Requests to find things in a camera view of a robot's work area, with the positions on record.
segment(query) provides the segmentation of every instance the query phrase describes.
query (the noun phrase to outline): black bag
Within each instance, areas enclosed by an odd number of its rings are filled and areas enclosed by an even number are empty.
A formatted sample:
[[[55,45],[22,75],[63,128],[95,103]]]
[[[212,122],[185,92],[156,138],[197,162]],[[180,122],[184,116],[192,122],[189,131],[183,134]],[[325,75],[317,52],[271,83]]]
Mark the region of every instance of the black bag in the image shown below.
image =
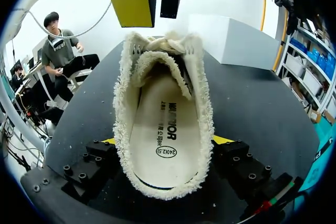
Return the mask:
[[[290,0],[274,0],[275,4],[279,7],[284,7],[288,11],[288,22],[286,34],[291,35],[298,27],[298,19],[295,14],[294,4]]]

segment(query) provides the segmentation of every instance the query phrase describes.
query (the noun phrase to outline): shelf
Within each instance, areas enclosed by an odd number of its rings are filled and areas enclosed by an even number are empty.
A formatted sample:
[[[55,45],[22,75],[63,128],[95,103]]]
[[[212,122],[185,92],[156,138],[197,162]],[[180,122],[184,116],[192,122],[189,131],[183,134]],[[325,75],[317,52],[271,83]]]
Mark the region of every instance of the shelf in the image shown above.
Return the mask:
[[[329,79],[329,77],[326,75],[326,73],[320,68],[319,65],[316,64],[316,62],[314,62],[312,59],[310,59],[308,57],[308,55],[306,55],[303,51],[301,51],[299,48],[297,48],[296,46],[294,46],[293,44],[289,43],[289,46],[291,48],[293,48],[296,52],[298,52],[299,54],[301,54],[302,56],[304,56],[320,73],[321,75],[326,79],[326,81],[331,84],[331,80]]]
[[[302,86],[308,91],[308,93],[310,94],[310,96],[313,97],[314,102],[316,103],[316,105],[318,107],[321,107],[320,101],[317,99],[317,97],[315,95],[313,95],[313,93],[309,90],[309,88],[303,82],[303,80],[300,77],[298,77],[292,70],[290,70],[290,68],[287,67],[286,64],[283,64],[283,67],[286,68],[288,70],[288,72],[290,72],[302,84]]]
[[[333,50],[331,48],[329,48],[322,40],[317,38],[315,36],[315,34],[312,34],[310,31],[308,31],[308,30],[306,30],[302,27],[298,27],[298,32],[305,35],[308,39],[312,40],[314,43],[316,43],[320,47],[324,48],[327,52],[329,52],[331,55],[333,55],[336,58],[336,55],[333,52]]]

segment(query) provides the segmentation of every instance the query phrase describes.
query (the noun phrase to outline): shoe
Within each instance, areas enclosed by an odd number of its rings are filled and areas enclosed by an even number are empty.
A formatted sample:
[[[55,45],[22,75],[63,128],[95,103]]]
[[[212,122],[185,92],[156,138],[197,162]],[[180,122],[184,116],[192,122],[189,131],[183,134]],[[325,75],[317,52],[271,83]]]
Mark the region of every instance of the shoe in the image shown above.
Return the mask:
[[[199,37],[127,36],[113,107],[120,163],[137,190],[171,200],[201,188],[214,127]]]

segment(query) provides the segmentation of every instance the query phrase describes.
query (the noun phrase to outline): person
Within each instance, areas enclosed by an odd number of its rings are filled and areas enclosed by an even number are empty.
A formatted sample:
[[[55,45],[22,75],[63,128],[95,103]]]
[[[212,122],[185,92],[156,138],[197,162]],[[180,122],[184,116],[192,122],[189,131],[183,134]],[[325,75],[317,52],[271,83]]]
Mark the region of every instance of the person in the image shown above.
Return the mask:
[[[24,72],[21,65],[16,65],[14,67],[14,74],[12,76],[11,84],[12,88],[17,90],[23,83]]]
[[[44,27],[56,36],[73,36],[74,34],[70,30],[58,28],[58,20],[58,13],[52,12],[45,17]],[[93,70],[100,62],[96,54],[75,57],[72,47],[76,47],[80,53],[84,50],[83,45],[76,37],[60,39],[48,36],[42,46],[42,65],[45,66],[47,73],[55,75],[56,92],[67,102],[70,102],[74,96],[68,88],[68,78],[83,69],[91,68]]]

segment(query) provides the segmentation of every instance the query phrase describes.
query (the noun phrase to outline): insole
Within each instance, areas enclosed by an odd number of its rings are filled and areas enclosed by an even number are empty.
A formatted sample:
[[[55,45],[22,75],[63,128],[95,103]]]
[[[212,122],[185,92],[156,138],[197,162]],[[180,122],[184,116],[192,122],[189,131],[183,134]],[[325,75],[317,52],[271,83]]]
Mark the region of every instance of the insole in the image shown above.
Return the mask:
[[[198,169],[200,130],[194,100],[182,96],[170,73],[142,87],[130,138],[133,171],[146,184],[172,188]]]

